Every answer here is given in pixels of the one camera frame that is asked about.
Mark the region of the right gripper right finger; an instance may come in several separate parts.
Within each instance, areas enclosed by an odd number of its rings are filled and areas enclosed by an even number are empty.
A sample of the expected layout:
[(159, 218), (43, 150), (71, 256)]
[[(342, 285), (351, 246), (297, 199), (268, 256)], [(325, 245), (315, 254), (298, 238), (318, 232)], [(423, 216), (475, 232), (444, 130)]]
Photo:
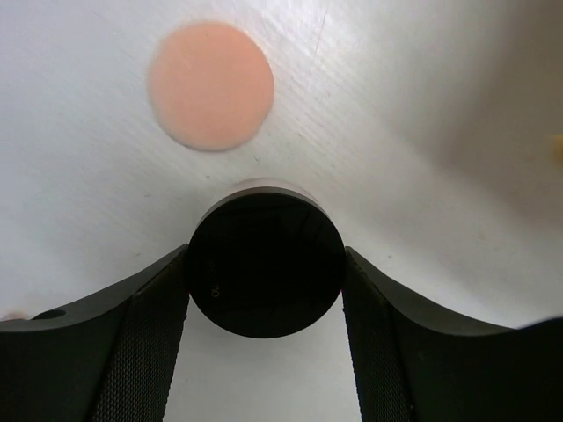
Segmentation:
[(347, 251), (342, 290), (365, 421), (559, 421), (562, 321), (462, 315)]

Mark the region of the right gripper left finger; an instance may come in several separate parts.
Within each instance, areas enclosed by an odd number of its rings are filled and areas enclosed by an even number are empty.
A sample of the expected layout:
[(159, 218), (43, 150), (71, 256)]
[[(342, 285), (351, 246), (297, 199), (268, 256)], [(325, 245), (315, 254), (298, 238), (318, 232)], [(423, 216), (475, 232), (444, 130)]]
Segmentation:
[(125, 280), (1, 323), (3, 421), (160, 421), (188, 305), (186, 246)]

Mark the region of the black round jar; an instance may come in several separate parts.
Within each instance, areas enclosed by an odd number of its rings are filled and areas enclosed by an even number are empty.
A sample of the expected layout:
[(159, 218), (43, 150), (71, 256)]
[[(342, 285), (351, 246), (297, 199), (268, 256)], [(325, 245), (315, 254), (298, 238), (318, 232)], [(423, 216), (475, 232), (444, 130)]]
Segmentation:
[(346, 260), (339, 231), (310, 193), (277, 178), (250, 178), (198, 222), (186, 251), (186, 286), (220, 328), (281, 338), (333, 306)]

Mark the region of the yellow drawer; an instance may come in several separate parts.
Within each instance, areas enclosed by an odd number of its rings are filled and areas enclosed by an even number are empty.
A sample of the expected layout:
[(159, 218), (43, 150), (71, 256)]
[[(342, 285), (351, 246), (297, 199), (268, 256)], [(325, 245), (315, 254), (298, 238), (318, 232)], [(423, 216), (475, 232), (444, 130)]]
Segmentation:
[(550, 143), (554, 159), (558, 164), (563, 164), (563, 135), (552, 135)]

